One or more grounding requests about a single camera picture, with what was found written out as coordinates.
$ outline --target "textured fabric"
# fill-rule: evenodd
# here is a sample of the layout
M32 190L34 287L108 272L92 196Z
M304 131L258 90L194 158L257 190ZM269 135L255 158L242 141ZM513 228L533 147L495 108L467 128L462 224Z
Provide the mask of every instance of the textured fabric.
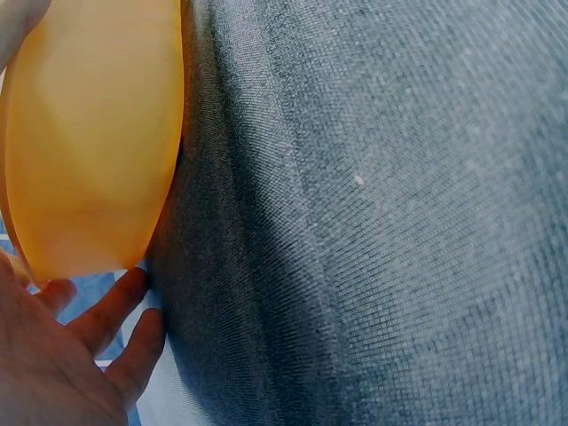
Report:
M150 255L215 424L568 424L567 8L185 9Z
M151 306L155 307L152 297L146 296L124 321L122 335L125 341L131 338L142 312ZM136 408L139 423L132 422L129 426L214 426L199 401L182 383L169 339L166 339L163 354Z

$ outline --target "finger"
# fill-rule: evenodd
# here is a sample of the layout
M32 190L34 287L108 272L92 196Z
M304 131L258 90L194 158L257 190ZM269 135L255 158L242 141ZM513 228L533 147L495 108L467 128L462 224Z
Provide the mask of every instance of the finger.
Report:
M67 327L93 354L99 355L114 339L121 324L146 293L146 273L127 272L100 301Z
M77 289L71 280L54 280L47 284L47 287L35 294L51 315L57 316L71 303Z
M162 313L157 309L148 309L134 327L121 356L106 369L106 378L118 391L127 411L148 385L156 362L162 355L164 340Z
M12 256L0 249L0 277L3 283L16 284L27 288L32 284L25 268L16 256Z

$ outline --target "hand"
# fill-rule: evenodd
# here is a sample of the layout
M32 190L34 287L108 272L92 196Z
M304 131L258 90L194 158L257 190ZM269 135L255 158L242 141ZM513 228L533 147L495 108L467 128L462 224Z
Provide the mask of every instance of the hand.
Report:
M51 0L0 0L0 73L50 4Z
M146 275L128 272L95 306L62 326L75 295L55 280L31 295L28 281L0 255L0 423L9 426L126 425L162 353L159 311L144 312L122 355L103 373L93 361L146 292Z

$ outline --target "gray fabric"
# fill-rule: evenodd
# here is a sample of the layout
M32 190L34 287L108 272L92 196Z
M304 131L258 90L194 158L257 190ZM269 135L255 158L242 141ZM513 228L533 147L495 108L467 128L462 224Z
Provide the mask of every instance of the gray fabric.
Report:
M140 320L142 312L155 307L153 298L145 300L122 324L122 338L125 342L132 337L132 331ZM137 426L214 426L203 407L182 383L171 350L166 339L163 354L158 360L146 387L136 403L139 423Z
M185 13L151 259L212 421L568 424L566 2Z

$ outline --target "orange plastic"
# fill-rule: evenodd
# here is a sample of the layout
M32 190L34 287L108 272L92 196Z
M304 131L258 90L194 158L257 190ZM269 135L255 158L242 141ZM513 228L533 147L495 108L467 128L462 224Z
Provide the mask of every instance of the orange plastic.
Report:
M0 205L37 281L142 259L175 168L183 80L179 0L53 0L0 98Z

